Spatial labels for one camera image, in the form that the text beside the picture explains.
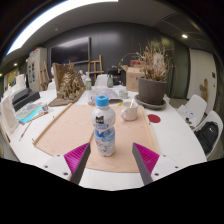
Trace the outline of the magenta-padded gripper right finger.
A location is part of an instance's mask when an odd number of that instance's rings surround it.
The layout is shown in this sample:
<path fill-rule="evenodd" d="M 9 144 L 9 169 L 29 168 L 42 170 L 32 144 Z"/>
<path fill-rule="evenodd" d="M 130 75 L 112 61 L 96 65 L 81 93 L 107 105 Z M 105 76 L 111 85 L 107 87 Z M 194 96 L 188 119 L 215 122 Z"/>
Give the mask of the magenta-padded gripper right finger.
<path fill-rule="evenodd" d="M 132 153 L 145 185 L 168 176 L 181 169 L 168 155 L 159 155 L 152 150 L 134 143 Z"/>

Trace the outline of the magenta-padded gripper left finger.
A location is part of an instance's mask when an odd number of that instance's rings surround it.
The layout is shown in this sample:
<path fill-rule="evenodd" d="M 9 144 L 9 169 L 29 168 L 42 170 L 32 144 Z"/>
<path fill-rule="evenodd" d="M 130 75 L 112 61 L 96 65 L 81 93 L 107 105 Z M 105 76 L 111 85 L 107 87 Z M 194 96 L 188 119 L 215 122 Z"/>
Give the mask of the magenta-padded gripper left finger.
<path fill-rule="evenodd" d="M 74 184 L 79 184 L 90 152 L 90 144 L 85 143 L 65 155 L 53 156 L 42 168 Z"/>

